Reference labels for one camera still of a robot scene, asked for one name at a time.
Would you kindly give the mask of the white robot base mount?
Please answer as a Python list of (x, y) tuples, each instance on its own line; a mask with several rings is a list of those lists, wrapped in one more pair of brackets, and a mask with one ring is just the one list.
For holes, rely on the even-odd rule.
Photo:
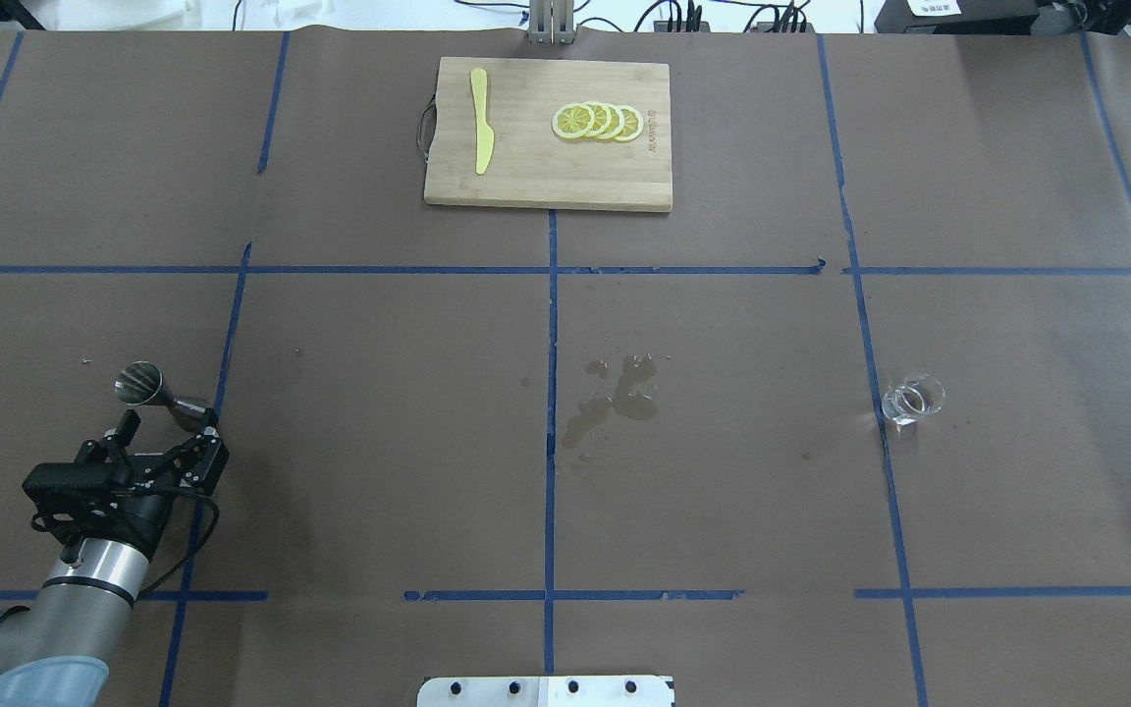
[(440, 676), (417, 706), (674, 706), (673, 679), (656, 675)]

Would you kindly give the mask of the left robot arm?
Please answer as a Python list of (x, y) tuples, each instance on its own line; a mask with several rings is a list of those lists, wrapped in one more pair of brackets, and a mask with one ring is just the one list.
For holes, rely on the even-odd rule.
[(139, 415), (88, 440), (72, 462), (41, 462), (23, 482), (31, 528), (60, 552), (26, 607), (0, 609), (0, 706), (90, 706), (111, 675), (135, 605), (149, 581), (179, 500), (214, 517), (214, 492), (228, 462), (217, 412), (202, 408), (184, 442), (131, 452)]

